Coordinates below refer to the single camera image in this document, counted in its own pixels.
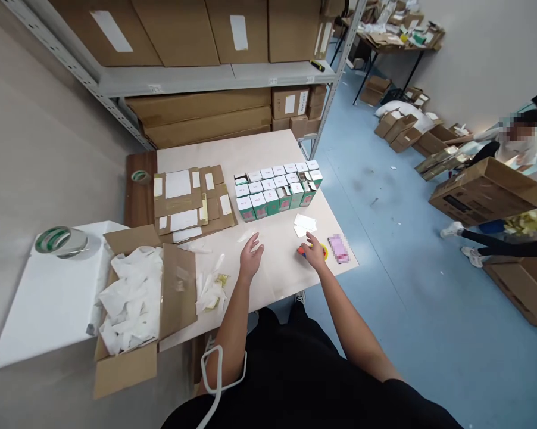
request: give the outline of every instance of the black pants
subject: black pants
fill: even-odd
[[[466,229],[461,232],[461,236],[476,241],[479,244],[489,246],[478,249],[481,256],[537,257],[537,241],[533,241],[532,243],[511,244]]]

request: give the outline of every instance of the desk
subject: desk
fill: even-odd
[[[133,167],[134,160],[139,160],[137,165],[140,165],[142,156],[151,159],[151,156],[146,154],[130,156],[128,168]],[[157,172],[165,173],[189,167],[221,164],[234,210],[236,207],[235,187],[232,185],[234,174],[295,161],[300,162],[303,159],[292,132],[283,130],[159,150],[157,151]],[[152,186],[146,187],[148,192],[153,189]],[[140,201],[139,204],[142,205],[149,204],[140,192],[131,191],[126,198],[126,211],[149,213],[147,206],[144,209],[135,209],[134,205],[138,204],[137,201]],[[249,312],[318,284],[320,281],[314,269],[296,252],[298,246],[304,241],[296,236],[293,229],[297,213],[317,219],[318,229],[315,234],[328,248],[330,245],[327,238],[332,234],[342,234],[324,193],[318,192],[308,207],[288,210],[251,223],[245,223],[238,213],[238,225],[235,227],[192,241],[195,245],[203,244],[205,248],[213,251],[209,254],[196,255],[197,272],[204,273],[206,277],[219,255],[223,253],[225,258],[220,272],[230,276],[226,286],[227,297],[230,298],[239,273],[239,256],[245,245],[245,241],[238,242],[238,239],[243,234],[246,234],[248,238],[258,231],[260,242],[265,245],[265,250],[263,261],[251,285]],[[146,220],[148,223],[153,223],[153,219],[146,218]],[[351,261],[347,264],[338,264],[332,254],[328,257],[327,263],[334,275],[337,276],[358,266],[350,249],[349,253]],[[162,340],[160,351],[219,327],[223,315],[224,311],[219,311],[219,309],[199,315],[195,323]]]

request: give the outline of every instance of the brown cardboard flap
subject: brown cardboard flap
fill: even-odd
[[[94,399],[134,386],[157,375],[157,341],[96,364]]]

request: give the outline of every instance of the floor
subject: floor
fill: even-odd
[[[438,181],[415,172],[419,153],[374,134],[373,108],[352,106],[361,80],[346,68],[316,154],[360,263],[340,284],[406,381],[463,427],[537,428],[537,328],[460,253],[464,239],[439,237],[450,219],[427,202]],[[321,287],[306,294],[341,349]],[[290,304],[271,306],[281,322]]]

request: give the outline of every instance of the stack of boxes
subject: stack of boxes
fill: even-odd
[[[322,183],[316,161],[235,175],[237,207],[245,222],[307,207]]]

